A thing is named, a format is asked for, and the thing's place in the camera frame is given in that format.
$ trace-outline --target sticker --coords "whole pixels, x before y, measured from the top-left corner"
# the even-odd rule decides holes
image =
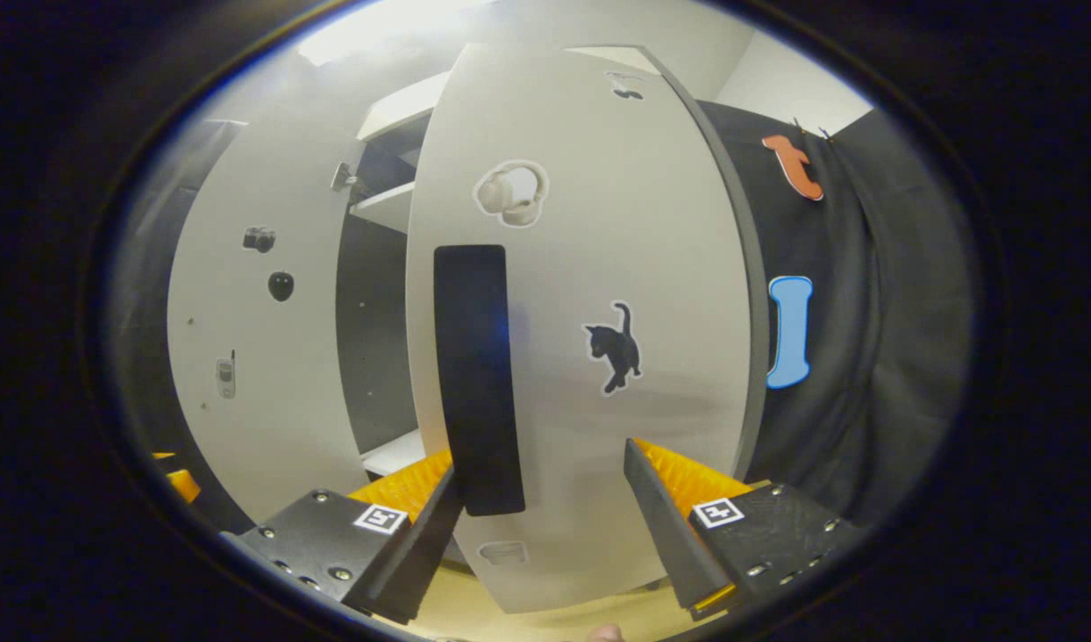
[[[806,276],[777,276],[768,293],[779,306],[779,336],[776,340],[775,366],[766,373],[766,387],[784,389],[806,379],[806,301],[815,287]]]
[[[296,288],[296,277],[287,272],[272,272],[267,277],[267,292],[272,293],[272,298],[284,304],[291,298],[291,292]]]
[[[790,139],[786,135],[778,134],[763,139],[763,146],[775,151],[776,157],[779,158],[779,167],[782,167],[782,174],[787,177],[787,182],[790,182],[790,186],[799,194],[813,201],[823,200],[823,187],[811,180],[810,176],[806,176],[806,168],[803,167],[805,164],[811,164],[805,152],[791,145]]]
[[[631,90],[625,84],[627,81],[644,82],[644,78],[620,73],[619,71],[607,71],[604,75],[609,79],[609,84],[613,86],[613,93],[620,98],[644,100],[644,95],[639,91]]]
[[[730,499],[717,499],[707,501],[707,503],[697,503],[693,507],[693,511],[696,512],[696,516],[699,518],[704,527],[708,528],[721,527],[723,524],[730,524],[731,522],[744,519],[744,514],[740,512],[740,509]]]
[[[604,383],[601,394],[610,396],[618,390],[628,387],[628,377],[639,379],[639,345],[632,336],[632,308],[623,300],[613,301],[613,308],[623,313],[620,329],[613,325],[585,325],[589,333],[589,360],[604,360],[609,367],[609,381]]]
[[[272,246],[276,245],[276,231],[272,228],[248,227],[243,231],[243,249],[255,250],[260,253],[272,251]]]
[[[231,358],[216,360],[216,391],[224,399],[236,396],[236,349]]]
[[[524,564],[529,561],[524,542],[491,542],[477,548],[477,554],[491,566]]]
[[[515,170],[532,176],[532,198],[515,199],[514,182],[521,182]],[[529,227],[541,218],[541,209],[549,195],[549,175],[546,168],[528,159],[507,159],[482,175],[472,189],[472,199],[483,214],[496,216],[505,227]]]
[[[407,516],[406,512],[395,511],[394,508],[380,507],[377,503],[372,503],[370,508],[365,509],[359,515],[358,520],[355,520],[355,525],[357,527],[373,530],[375,533],[391,535],[391,533],[397,532],[399,525],[403,525],[403,521]]]

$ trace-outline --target white cabinet door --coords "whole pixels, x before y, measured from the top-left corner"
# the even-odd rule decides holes
[[[255,521],[313,488],[367,484],[335,337],[348,192],[331,188],[360,150],[345,131],[273,107],[224,150],[179,238],[169,282],[179,402],[216,478]],[[244,230],[261,225],[276,233],[272,250],[244,249]],[[273,272],[293,277],[283,304],[268,293]],[[235,396],[224,399],[215,368],[232,350]]]
[[[475,188],[508,159],[549,178],[540,218],[503,225]],[[663,576],[623,475],[637,436],[731,473],[750,379],[747,277],[732,205],[699,126],[660,75],[548,48],[468,46],[423,142],[407,247],[407,341],[428,452],[447,447],[433,252],[505,247],[525,512],[463,515],[455,536],[507,613],[574,605]],[[638,370],[590,353],[622,329]],[[524,552],[491,543],[520,543]]]

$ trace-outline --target ceiling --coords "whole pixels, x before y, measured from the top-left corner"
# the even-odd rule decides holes
[[[754,33],[707,4],[663,0],[499,0],[397,26],[317,68],[295,47],[272,55],[220,91],[206,116],[247,122],[279,102],[353,133],[375,100],[447,71],[469,41],[644,45],[693,96],[714,99]]]

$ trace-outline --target black cat sticker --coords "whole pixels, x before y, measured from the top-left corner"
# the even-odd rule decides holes
[[[603,394],[609,396],[628,387],[628,377],[639,378],[639,345],[632,336],[632,309],[623,300],[613,301],[623,313],[620,330],[611,325],[585,325],[589,332],[589,360],[608,362],[611,376],[604,383]]]

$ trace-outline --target floor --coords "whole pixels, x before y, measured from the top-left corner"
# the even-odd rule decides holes
[[[639,587],[565,609],[506,615],[476,576],[442,567],[434,573],[418,619],[399,629],[428,639],[468,642],[585,642],[592,629],[614,622],[628,642],[647,642],[704,621],[693,622],[687,610],[680,608],[668,580],[656,590]]]

